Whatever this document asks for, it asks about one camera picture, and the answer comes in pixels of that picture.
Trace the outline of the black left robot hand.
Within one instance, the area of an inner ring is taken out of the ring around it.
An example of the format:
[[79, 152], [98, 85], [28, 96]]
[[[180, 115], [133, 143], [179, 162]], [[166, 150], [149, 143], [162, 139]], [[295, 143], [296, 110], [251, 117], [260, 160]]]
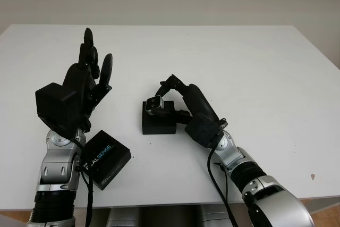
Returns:
[[90, 28], [86, 28], [83, 39], [79, 60], [68, 69], [63, 85], [76, 92], [78, 96], [76, 127], [87, 133], [91, 129], [89, 118], [92, 111], [112, 89], [109, 81], [112, 74], [113, 56], [111, 53], [107, 54], [102, 67], [99, 67], [98, 51], [94, 46]]

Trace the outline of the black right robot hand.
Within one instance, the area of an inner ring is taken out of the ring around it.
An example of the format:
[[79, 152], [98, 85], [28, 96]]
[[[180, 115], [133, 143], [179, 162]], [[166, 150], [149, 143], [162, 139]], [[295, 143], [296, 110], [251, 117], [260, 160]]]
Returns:
[[166, 81], [161, 81], [160, 85], [161, 87], [157, 90], [155, 96], [163, 97], [171, 89], [174, 89], [182, 95], [182, 98], [192, 116], [203, 114], [209, 120], [217, 123], [217, 125], [221, 128], [225, 128], [227, 126], [227, 121], [225, 119], [219, 119], [202, 91], [196, 85], [189, 84], [187, 86], [173, 74]]

